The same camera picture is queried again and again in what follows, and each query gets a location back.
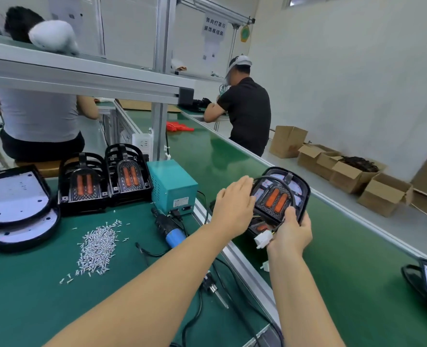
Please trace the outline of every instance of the white shirt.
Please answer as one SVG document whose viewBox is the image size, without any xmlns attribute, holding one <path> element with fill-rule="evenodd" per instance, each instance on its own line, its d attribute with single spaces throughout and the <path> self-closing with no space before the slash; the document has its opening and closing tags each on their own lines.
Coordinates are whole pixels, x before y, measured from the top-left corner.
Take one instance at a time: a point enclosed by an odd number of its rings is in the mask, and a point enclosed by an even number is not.
<svg viewBox="0 0 427 347">
<path fill-rule="evenodd" d="M 77 137 L 77 96 L 19 89 L 0 89 L 3 129 L 15 139 L 64 142 Z"/>
</svg>

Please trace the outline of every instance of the stool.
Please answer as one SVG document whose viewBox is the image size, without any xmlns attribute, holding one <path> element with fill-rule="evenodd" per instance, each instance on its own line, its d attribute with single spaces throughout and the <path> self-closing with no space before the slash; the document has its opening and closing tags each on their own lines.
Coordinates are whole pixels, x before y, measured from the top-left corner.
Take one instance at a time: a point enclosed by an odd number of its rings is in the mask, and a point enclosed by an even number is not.
<svg viewBox="0 0 427 347">
<path fill-rule="evenodd" d="M 70 161 L 78 161 L 78 158 L 71 158 L 70 160 L 68 160 L 68 162 Z M 33 164 L 39 170 L 40 175 L 42 175 L 43 178 L 46 179 L 55 178 L 59 176 L 61 161 L 52 160 L 49 162 L 19 162 L 15 160 L 14 164 L 16 164 L 18 167 L 29 166 Z"/>
</svg>

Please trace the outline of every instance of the black t-shirt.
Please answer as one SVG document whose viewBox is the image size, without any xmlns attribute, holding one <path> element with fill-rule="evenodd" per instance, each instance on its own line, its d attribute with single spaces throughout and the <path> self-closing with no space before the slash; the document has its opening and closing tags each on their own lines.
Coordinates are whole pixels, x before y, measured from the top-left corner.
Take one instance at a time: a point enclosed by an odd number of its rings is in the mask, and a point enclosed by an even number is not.
<svg viewBox="0 0 427 347">
<path fill-rule="evenodd" d="M 217 104 L 228 112 L 233 125 L 230 139 L 258 156 L 268 143 L 270 98 L 252 78 L 244 78 L 224 93 Z"/>
</svg>

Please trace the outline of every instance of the person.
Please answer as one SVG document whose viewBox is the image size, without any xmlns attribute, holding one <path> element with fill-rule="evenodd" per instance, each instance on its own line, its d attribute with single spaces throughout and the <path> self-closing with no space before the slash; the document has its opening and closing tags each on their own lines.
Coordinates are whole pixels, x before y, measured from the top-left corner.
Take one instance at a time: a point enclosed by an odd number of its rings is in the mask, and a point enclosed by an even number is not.
<svg viewBox="0 0 427 347">
<path fill-rule="evenodd" d="M 227 73 L 228 91 L 210 104 L 204 121 L 214 122 L 228 112 L 233 125 L 230 139 L 245 149 L 262 156 L 269 139 L 271 107 L 268 92 L 250 76 L 252 62 L 247 56 L 231 60 Z"/>
<path fill-rule="evenodd" d="M 30 43 L 30 29 L 43 18 L 16 6 L 6 12 L 5 31 L 16 41 Z M 97 119 L 94 99 L 60 93 L 0 88 L 0 131 L 6 154 L 21 162 L 62 160 L 81 152 L 85 141 L 78 127 L 78 115 Z"/>
<path fill-rule="evenodd" d="M 110 297 L 66 326 L 45 347 L 167 347 L 204 275 L 231 239 L 244 233 L 255 198 L 247 176 L 222 189 L 212 220 Z M 295 210 L 268 245 L 271 283 L 281 330 L 292 346 L 343 347 L 302 253 L 312 240 L 305 215 Z"/>
</svg>

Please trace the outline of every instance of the black hair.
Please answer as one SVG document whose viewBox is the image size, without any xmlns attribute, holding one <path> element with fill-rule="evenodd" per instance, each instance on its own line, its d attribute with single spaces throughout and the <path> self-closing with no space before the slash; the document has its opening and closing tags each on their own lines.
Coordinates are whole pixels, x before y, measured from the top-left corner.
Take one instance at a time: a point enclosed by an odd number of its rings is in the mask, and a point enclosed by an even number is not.
<svg viewBox="0 0 427 347">
<path fill-rule="evenodd" d="M 236 56 L 230 61 L 230 66 L 238 59 L 238 57 L 239 56 Z M 239 66 L 236 65 L 234 68 L 237 69 L 240 73 L 251 74 L 251 66 L 243 64 Z"/>
<path fill-rule="evenodd" d="M 5 18 L 5 31 L 13 40 L 31 43 L 30 30 L 44 19 L 29 8 L 15 6 L 8 8 Z"/>
</svg>

